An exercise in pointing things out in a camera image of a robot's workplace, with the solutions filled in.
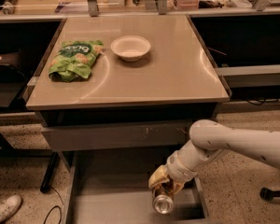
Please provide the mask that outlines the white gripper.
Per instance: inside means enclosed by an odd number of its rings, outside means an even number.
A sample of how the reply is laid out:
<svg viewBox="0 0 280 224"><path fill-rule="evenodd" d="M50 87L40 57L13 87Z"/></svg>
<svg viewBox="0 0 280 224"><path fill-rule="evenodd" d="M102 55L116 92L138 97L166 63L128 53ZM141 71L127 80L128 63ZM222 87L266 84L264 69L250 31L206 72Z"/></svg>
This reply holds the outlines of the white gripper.
<svg viewBox="0 0 280 224"><path fill-rule="evenodd" d="M167 159L165 166L161 165L151 175L148 180L149 189L158 188L162 184L168 183L171 178L174 180L172 185L172 193L177 194L184 188L183 183L191 181L197 175L195 171L191 171L189 168L187 168L176 156L176 154L171 155Z"/></svg>

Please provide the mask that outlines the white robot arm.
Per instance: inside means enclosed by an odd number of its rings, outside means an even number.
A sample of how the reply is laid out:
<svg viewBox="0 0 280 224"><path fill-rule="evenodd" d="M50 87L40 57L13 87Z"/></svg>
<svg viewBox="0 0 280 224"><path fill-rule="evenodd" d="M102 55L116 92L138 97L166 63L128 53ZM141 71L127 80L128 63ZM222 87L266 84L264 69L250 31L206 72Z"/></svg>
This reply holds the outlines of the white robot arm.
<svg viewBox="0 0 280 224"><path fill-rule="evenodd" d="M177 194L207 163L226 150L280 169L280 132L233 129L208 119L194 122L189 140L167 158L148 180L148 188Z"/></svg>

